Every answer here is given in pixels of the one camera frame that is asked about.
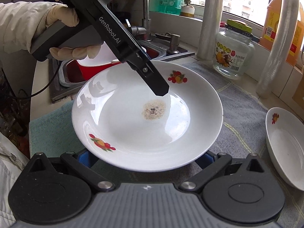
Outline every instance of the blue part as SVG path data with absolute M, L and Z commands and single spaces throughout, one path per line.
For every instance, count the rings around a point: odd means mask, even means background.
M 91 168 L 98 161 L 98 158 L 88 150 L 80 154 L 77 159 L 80 163 L 89 168 Z
M 205 169 L 208 165 L 214 162 L 214 158 L 207 152 L 203 156 L 200 156 L 197 160 L 195 160 L 195 162 L 199 165 L 199 167 Z

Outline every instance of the white pot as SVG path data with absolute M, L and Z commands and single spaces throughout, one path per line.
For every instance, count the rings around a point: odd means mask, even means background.
M 190 7 L 190 6 L 182 6 L 181 12 L 182 13 L 194 14 L 195 8 L 194 7 Z

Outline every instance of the jar label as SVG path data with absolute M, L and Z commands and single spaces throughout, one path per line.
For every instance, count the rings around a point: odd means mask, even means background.
M 215 58 L 223 67 L 238 72 L 246 57 L 247 54 L 245 53 L 230 49 L 220 42 L 215 42 Z

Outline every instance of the plastic wrap roll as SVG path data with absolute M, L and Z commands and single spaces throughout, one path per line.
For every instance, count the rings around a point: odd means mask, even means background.
M 299 0 L 282 0 L 278 30 L 270 55 L 262 72 L 256 92 L 268 98 L 272 91 L 273 80 L 286 61 L 298 21 Z
M 215 35 L 222 18 L 223 0 L 206 0 L 197 56 L 212 61 Z

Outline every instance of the metal screw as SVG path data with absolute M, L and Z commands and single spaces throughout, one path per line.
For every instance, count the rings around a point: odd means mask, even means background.
M 109 189 L 109 188 L 113 187 L 113 184 L 109 181 L 102 181 L 102 182 L 99 182 L 97 184 L 97 186 L 102 189 Z
M 196 184 L 193 182 L 183 182 L 180 186 L 184 189 L 194 189 Z

